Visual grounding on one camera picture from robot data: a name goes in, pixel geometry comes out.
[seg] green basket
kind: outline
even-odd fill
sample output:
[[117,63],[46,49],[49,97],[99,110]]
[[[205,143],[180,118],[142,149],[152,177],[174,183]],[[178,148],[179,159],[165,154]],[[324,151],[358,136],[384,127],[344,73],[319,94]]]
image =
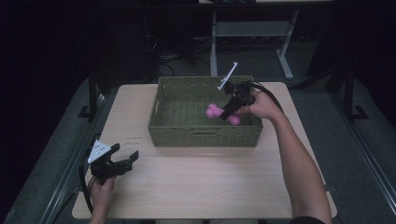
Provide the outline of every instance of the green basket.
[[[209,104],[224,107],[231,96],[218,90],[222,77],[161,77],[148,131],[155,147],[255,147],[262,120],[244,114],[237,126],[209,119]],[[230,77],[231,82],[252,77]]]

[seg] basket handle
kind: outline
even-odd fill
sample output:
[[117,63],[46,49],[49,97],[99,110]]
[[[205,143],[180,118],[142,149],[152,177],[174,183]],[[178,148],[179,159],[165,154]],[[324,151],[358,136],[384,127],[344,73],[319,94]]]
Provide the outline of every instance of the basket handle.
[[218,128],[200,128],[200,129],[194,129],[191,128],[191,132],[193,135],[217,135],[218,134]]

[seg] human hand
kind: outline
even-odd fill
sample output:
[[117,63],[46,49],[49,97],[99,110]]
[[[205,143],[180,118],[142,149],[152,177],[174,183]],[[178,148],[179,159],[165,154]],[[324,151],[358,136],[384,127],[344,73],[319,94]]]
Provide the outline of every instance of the human hand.
[[263,91],[253,91],[251,95],[256,98],[253,105],[242,106],[237,113],[252,113],[259,118],[273,121],[278,115],[283,115],[274,101]]
[[116,177],[108,178],[105,183],[93,176],[88,184],[92,199],[93,211],[90,223],[105,223],[108,213],[110,212],[110,204],[113,199],[113,190],[116,184]]

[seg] table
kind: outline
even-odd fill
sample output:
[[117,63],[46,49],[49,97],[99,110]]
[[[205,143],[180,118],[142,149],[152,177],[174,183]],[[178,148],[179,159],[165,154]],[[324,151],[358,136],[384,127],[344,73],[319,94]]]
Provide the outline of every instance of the table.
[[[262,83],[281,103],[290,122],[315,155],[285,84]],[[148,130],[156,84],[121,86],[100,141],[120,150],[113,161],[139,150],[134,169],[117,178],[109,217],[157,218],[290,218],[276,133],[263,119],[256,147],[154,147]],[[87,173],[86,180],[91,179]],[[337,210],[328,192],[332,216]],[[90,218],[82,193],[75,218]]]

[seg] wire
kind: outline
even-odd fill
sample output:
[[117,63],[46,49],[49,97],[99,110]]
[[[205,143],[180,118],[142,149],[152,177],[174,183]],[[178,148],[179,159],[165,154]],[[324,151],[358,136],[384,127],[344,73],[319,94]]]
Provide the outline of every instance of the wire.
[[175,69],[173,69],[173,67],[171,67],[171,66],[168,65],[168,64],[164,64],[164,63],[159,63],[159,65],[162,65],[162,66],[165,66],[165,67],[168,67],[169,69],[171,69],[171,70],[172,70],[172,77],[175,76]]
[[91,197],[90,193],[88,192],[87,184],[85,183],[85,178],[84,178],[84,161],[87,158],[87,155],[83,156],[81,159],[81,163],[78,167],[78,172],[79,172],[79,182],[81,184],[82,192],[84,194],[85,202],[87,203],[88,209],[90,209],[90,212],[92,213],[93,211],[93,206],[91,203]]
[[152,50],[154,50],[154,49],[157,47],[157,39],[155,38],[155,36],[154,36],[154,35],[146,35],[146,37],[150,37],[150,38],[152,38],[152,39],[153,39],[153,41],[154,41],[154,44],[153,44],[153,46],[151,47],[151,49],[150,49],[149,51],[152,51]]
[[91,184],[91,186],[90,186],[90,190],[88,190],[88,193],[90,193],[90,194],[91,194],[91,190],[92,190],[93,184],[95,183],[96,179],[97,179],[97,178],[95,177],[95,179],[93,180],[93,182],[92,182],[92,184]]
[[171,61],[174,59],[179,59],[180,55],[179,54],[171,54],[171,55],[161,55],[160,59],[166,60],[166,61]]
[[204,64],[206,64],[206,65],[210,68],[210,64],[207,63],[204,59],[198,58],[197,56],[194,56],[193,58],[194,58],[194,59],[198,59],[199,61],[203,62]]
[[203,39],[207,41],[203,45],[196,47],[194,53],[198,53],[199,51],[206,49],[207,47],[210,47],[212,40],[209,37],[203,37]]
[[276,106],[283,112],[283,108],[280,105],[279,101],[276,99],[276,97],[268,91],[261,83],[258,82],[244,82],[244,83],[237,83],[233,84],[230,86],[230,88],[236,87],[236,88],[245,88],[245,87],[253,87],[256,89],[259,89],[260,91],[263,91],[265,94],[267,94],[276,104]]

